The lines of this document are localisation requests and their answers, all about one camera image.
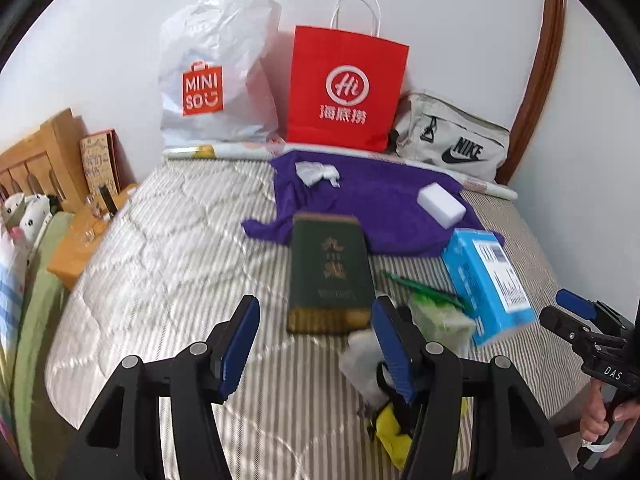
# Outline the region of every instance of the nike bag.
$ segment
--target nike bag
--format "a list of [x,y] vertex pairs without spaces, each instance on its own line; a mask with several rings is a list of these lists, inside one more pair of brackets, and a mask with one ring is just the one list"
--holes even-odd
[[160,129],[166,147],[264,142],[276,131],[261,60],[279,20],[273,0],[209,0],[162,24]]
[[380,36],[377,12],[371,36],[331,28],[296,27],[291,66],[287,141],[372,152],[386,149],[409,47]]
[[394,130],[402,158],[487,181],[495,179],[509,149],[509,132],[503,127],[422,93],[402,98]]

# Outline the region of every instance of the bolt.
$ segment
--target bolt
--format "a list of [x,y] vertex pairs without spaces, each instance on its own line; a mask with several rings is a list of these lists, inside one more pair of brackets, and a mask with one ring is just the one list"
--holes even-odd
[[504,368],[505,370],[511,366],[510,359],[504,355],[496,356],[494,362],[498,368]]
[[209,347],[206,343],[199,341],[189,347],[189,352],[191,352],[193,355],[201,355],[204,354],[204,352],[206,352],[208,348]]
[[429,341],[424,348],[428,353],[433,355],[442,354],[444,352],[444,347],[436,341]]
[[122,367],[129,369],[138,364],[138,358],[135,355],[128,355],[122,360]]

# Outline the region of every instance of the blue gripper pad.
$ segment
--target blue gripper pad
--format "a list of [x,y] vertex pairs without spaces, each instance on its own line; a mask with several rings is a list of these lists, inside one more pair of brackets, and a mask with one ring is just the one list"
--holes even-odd
[[556,303],[583,319],[596,319],[596,309],[591,302],[565,288],[558,290]]
[[218,393],[223,399],[231,395],[240,383],[244,365],[249,355],[249,350],[254,343],[255,334],[260,325],[260,303],[255,298],[251,299],[244,313],[238,312],[229,320],[228,330],[235,331],[230,335],[230,341],[226,352],[222,357],[222,380],[218,387]]
[[[398,313],[394,313],[398,321],[402,322]],[[395,390],[404,397],[407,403],[411,404],[418,394],[412,380],[412,363],[398,332],[396,332],[394,322],[380,298],[374,301],[371,307],[371,325],[380,343],[386,367],[394,380]]]

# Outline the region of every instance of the green book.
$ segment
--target green book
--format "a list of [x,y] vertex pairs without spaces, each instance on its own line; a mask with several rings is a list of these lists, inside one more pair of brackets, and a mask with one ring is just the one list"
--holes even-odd
[[358,219],[320,213],[294,215],[287,330],[341,334],[366,328],[374,299]]

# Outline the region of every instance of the quilted mattress cover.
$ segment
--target quilted mattress cover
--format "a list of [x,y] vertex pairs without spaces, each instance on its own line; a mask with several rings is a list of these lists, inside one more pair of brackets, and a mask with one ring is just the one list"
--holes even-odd
[[[244,375],[214,406],[236,479],[383,480],[398,471],[370,441],[363,403],[338,369],[346,340],[285,330],[289,250],[249,239],[241,221],[275,216],[273,170],[266,162],[164,162],[130,198],[74,288],[46,366],[56,410],[78,428],[123,357],[145,362],[176,355],[228,319],[243,294],[260,301],[260,328]],[[485,227],[501,232],[506,253],[536,312],[558,285],[511,202],[464,192]],[[390,270],[451,288],[439,258],[372,256]],[[378,290],[402,301],[388,283]],[[548,416],[584,385],[568,345],[538,324],[472,350],[472,358],[510,357]],[[455,470],[466,468],[471,417],[463,417]],[[169,402],[161,399],[165,476],[178,479]]]

